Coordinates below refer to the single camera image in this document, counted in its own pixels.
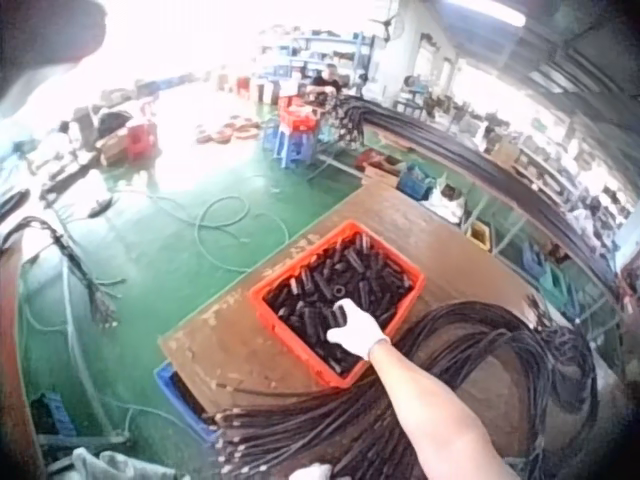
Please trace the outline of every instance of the hose bundle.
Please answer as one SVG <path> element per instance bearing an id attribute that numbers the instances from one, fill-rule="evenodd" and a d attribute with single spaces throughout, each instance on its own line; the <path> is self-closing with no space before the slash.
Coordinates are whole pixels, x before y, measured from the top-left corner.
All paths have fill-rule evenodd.
<path id="1" fill-rule="evenodd" d="M 0 254 L 4 251 L 5 247 L 7 247 L 9 241 L 14 235 L 27 228 L 39 228 L 49 233 L 53 244 L 58 248 L 60 254 L 69 261 L 69 264 L 72 267 L 71 271 L 87 289 L 91 315 L 94 321 L 102 327 L 115 325 L 115 308 L 111 300 L 107 297 L 109 292 L 91 278 L 87 269 L 83 265 L 82 260 L 73 251 L 71 245 L 69 245 L 64 236 L 53 228 L 46 220 L 34 216 L 24 217 L 9 229 L 4 237 L 2 237 L 2 240 L 0 241 Z"/>
<path id="2" fill-rule="evenodd" d="M 436 334 L 460 333 L 430 355 Z M 427 312 L 395 342 L 396 348 L 453 390 L 488 357 L 510 349 L 526 382 L 528 449 L 522 477 L 541 479 L 559 468 L 559 459 L 578 446 L 598 413 L 596 371 L 581 333 L 564 327 L 531 329 L 509 310 L 480 302 L 460 302 Z M 238 393 L 261 392 L 233 389 Z M 272 392 L 264 395 L 273 396 Z M 333 451 L 335 478 L 405 479 L 423 476 L 382 383 L 370 375 L 348 390 L 292 393 L 284 405 L 230 408 L 213 418 L 221 433 L 216 448 L 220 473 L 252 477 L 316 449 Z M 568 413 L 588 411 L 583 427 L 562 452 L 544 452 L 547 406 Z"/>
<path id="3" fill-rule="evenodd" d="M 338 140 L 347 146 L 361 147 L 364 142 L 364 126 L 371 125 L 439 155 L 501 192 L 547 230 L 572 258 L 585 265 L 601 285 L 617 298 L 618 289 L 613 270 L 603 258 L 593 254 L 567 219 L 538 193 L 522 188 L 522 183 L 512 174 L 494 162 L 487 161 L 479 151 L 424 122 L 360 97 L 335 97 L 329 116 L 330 123 L 338 132 Z"/>

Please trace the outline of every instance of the yellow bin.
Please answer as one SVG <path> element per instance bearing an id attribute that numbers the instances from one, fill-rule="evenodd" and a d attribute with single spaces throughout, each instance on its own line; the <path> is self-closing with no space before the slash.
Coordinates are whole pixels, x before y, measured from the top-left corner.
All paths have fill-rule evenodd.
<path id="1" fill-rule="evenodd" d="M 482 222 L 475 221 L 467 232 L 467 237 L 487 252 L 491 251 L 491 230 Z"/>

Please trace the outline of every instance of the ceiling light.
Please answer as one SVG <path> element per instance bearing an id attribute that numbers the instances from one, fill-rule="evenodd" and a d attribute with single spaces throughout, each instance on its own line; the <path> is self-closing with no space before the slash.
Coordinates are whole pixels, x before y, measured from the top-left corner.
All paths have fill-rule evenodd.
<path id="1" fill-rule="evenodd" d="M 527 22 L 525 17 L 520 12 L 517 12 L 513 8 L 509 8 L 501 3 L 494 2 L 492 0 L 447 0 L 449 3 L 455 3 L 462 7 L 476 12 L 484 13 L 503 22 L 507 22 L 515 27 L 524 27 Z"/>

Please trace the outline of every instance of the orange crate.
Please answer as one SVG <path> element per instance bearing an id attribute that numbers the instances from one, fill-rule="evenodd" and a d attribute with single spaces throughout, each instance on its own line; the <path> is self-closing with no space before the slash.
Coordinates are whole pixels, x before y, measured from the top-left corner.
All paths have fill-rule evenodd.
<path id="1" fill-rule="evenodd" d="M 316 117 L 308 107 L 289 107 L 280 112 L 280 123 L 292 132 L 312 132 L 316 129 Z"/>
<path id="2" fill-rule="evenodd" d="M 300 270 L 311 263 L 314 255 L 320 254 L 326 248 L 337 245 L 339 240 L 350 238 L 356 233 L 366 233 L 371 238 L 371 246 L 384 252 L 390 260 L 393 260 L 404 271 L 414 285 L 413 289 L 400 301 L 397 306 L 395 317 L 391 320 L 384 333 L 392 338 L 398 331 L 400 325 L 406 318 L 409 310 L 422 292 L 426 284 L 424 274 L 413 265 L 404 255 L 387 245 L 380 237 L 372 233 L 362 225 L 348 220 L 338 228 L 329 233 L 317 244 L 307 250 L 304 254 L 291 260 L 280 270 L 274 272 L 249 292 L 249 298 L 256 308 L 258 318 L 263 325 L 278 337 L 289 350 L 296 355 L 311 371 L 314 377 L 323 384 L 331 387 L 348 388 L 362 375 L 366 370 L 368 363 L 360 361 L 346 376 L 342 377 L 334 372 L 324 360 L 318 357 L 304 341 L 298 337 L 282 320 L 278 318 L 276 313 L 267 305 L 264 297 L 283 280 L 291 276 L 300 274 Z"/>

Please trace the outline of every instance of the gloved hand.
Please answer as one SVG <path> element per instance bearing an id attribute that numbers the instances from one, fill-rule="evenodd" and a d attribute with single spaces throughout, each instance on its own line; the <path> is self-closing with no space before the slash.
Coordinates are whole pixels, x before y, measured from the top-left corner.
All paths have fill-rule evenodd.
<path id="1" fill-rule="evenodd" d="M 381 340 L 389 341 L 375 319 L 364 310 L 361 310 L 349 298 L 336 302 L 334 310 L 342 307 L 347 316 L 347 325 L 341 328 L 332 328 L 327 332 L 327 340 L 331 343 L 342 345 L 346 350 L 369 360 L 369 351 Z"/>
<path id="2" fill-rule="evenodd" d="M 289 480 L 329 480 L 331 478 L 331 465 L 314 463 L 310 467 L 301 468 L 289 475 Z"/>

